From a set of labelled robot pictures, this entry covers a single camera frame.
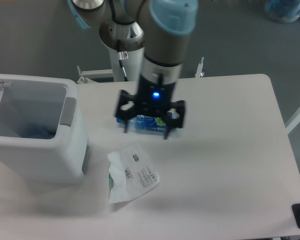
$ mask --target barcode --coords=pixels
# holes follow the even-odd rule
[[[134,159],[136,162],[138,162],[138,161],[139,161],[139,157],[138,157],[138,155],[137,155],[137,154],[134,154],[134,155],[132,155],[132,157],[133,157],[133,159]]]
[[[131,171],[130,171],[129,168],[125,169],[124,172],[125,172],[125,177],[126,177],[127,179],[129,179],[129,178],[134,178],[134,177],[132,176]]]

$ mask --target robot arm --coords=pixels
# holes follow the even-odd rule
[[[196,24],[198,0],[120,0],[120,2],[72,0],[72,2],[89,25],[100,25],[112,20],[120,26],[131,26],[135,19],[144,31],[145,53],[137,92],[131,95],[122,90],[115,111],[115,117],[121,118],[125,123],[125,131],[128,120],[137,115],[162,118],[167,126],[165,139],[172,129],[182,128],[186,112],[185,101],[171,102],[171,100],[190,35]],[[133,106],[127,110],[122,109],[122,106],[129,102],[132,102]],[[171,109],[178,113],[178,118],[171,118],[168,113]]]

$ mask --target plastic water bottle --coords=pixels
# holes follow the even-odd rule
[[[177,117],[177,113],[169,112],[172,118]],[[122,124],[120,118],[116,119],[116,122]],[[160,117],[151,117],[144,115],[137,115],[128,122],[129,127],[134,127],[136,130],[147,130],[153,132],[165,132],[167,129],[166,123]]]
[[[300,17],[300,0],[267,0],[266,14],[279,23],[291,23]]]

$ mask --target white metal frame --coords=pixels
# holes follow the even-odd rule
[[[295,113],[285,123],[285,129],[287,131],[287,134],[289,134],[299,123],[300,123],[300,107],[295,111]]]

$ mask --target blue led light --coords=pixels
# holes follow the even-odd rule
[[[158,99],[158,98],[160,98],[160,93],[158,93],[157,91],[155,91],[155,92],[152,94],[152,97],[153,97],[154,99]]]

